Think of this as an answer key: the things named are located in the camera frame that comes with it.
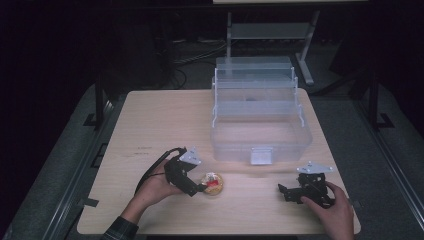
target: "transparent storage container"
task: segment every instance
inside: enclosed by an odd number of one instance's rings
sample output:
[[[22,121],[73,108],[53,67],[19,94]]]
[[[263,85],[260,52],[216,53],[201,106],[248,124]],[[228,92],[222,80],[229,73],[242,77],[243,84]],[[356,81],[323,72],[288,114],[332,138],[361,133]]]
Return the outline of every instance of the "transparent storage container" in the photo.
[[[216,160],[296,161],[311,144],[288,57],[218,58],[212,85]]]

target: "background table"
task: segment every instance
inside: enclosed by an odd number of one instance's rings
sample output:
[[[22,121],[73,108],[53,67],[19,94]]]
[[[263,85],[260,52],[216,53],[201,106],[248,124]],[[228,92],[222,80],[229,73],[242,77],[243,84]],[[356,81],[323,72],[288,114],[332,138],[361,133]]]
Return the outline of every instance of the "background table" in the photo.
[[[303,204],[285,202],[277,184],[299,187],[296,168],[308,161],[332,166],[327,180],[343,181],[307,93],[299,100],[311,128],[313,142],[296,162],[251,166],[246,162],[218,162],[210,143],[213,97],[210,90],[136,91],[128,94],[108,145],[90,199],[78,223],[82,234],[101,234],[120,215],[134,195],[144,172],[167,150],[198,150],[202,164],[189,172],[195,182],[207,172],[220,173],[224,189],[217,196],[171,196],[144,213],[139,234],[269,234],[324,233],[319,219]],[[360,224],[355,216],[355,233]]]

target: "dark sleeve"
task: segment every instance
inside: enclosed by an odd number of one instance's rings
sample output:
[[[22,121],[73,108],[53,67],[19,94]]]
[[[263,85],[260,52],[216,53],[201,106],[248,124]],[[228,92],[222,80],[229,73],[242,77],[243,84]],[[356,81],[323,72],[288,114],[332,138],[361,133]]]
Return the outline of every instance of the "dark sleeve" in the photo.
[[[101,240],[131,240],[137,233],[138,226],[122,217],[116,218]]]

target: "hand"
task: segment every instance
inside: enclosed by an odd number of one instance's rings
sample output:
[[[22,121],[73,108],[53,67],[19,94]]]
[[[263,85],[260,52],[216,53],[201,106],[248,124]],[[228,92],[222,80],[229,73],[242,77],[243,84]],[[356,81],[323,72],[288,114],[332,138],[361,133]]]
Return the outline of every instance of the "hand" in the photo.
[[[327,186],[335,196],[335,203],[330,208],[324,209],[305,196],[300,200],[319,217],[331,239],[353,240],[353,208],[340,187],[330,182],[327,182]]]
[[[138,224],[141,215],[151,205],[154,205],[164,198],[182,193],[182,191],[168,183],[165,177],[164,165],[168,160],[162,161],[153,171],[149,178],[140,186],[135,196],[128,203],[121,217]]]

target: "gray floor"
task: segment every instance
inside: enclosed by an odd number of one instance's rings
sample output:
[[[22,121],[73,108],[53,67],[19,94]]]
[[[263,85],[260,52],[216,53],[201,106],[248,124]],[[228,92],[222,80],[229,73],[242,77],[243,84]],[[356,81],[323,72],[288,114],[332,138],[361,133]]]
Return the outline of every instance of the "gray floor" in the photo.
[[[260,52],[293,59],[300,44],[255,43],[248,47],[240,44],[238,48],[235,46],[234,53],[256,55]],[[184,59],[214,48],[216,46],[211,44],[182,43],[177,49]],[[307,63],[316,83],[306,86],[298,72],[301,88],[315,92],[340,78],[328,70],[336,51],[335,45],[311,47]],[[178,67],[187,77],[182,89],[209,89],[214,59],[222,54]],[[173,84],[165,89],[172,89],[178,85],[176,81],[182,83],[183,80],[184,75],[177,71]],[[311,97],[311,101],[362,225],[356,239],[424,239],[411,203],[387,160],[396,159],[418,198],[424,200],[423,138],[383,87],[380,87],[379,112],[386,113],[395,128],[381,129],[379,133],[371,130],[362,113],[366,99],[351,100],[347,94],[351,85],[345,84],[325,96]],[[94,87],[87,89],[16,214],[10,239],[65,239],[66,236],[67,239],[98,239],[98,236],[78,234],[76,224],[97,173],[97,168],[91,165],[97,159],[98,149],[108,143],[124,101],[125,95],[122,95],[108,105],[105,108],[107,122],[100,131],[94,131],[94,127],[83,126],[87,115],[95,112]],[[390,150],[389,154],[384,146],[382,150],[381,141]],[[328,238],[299,236],[299,239]]]

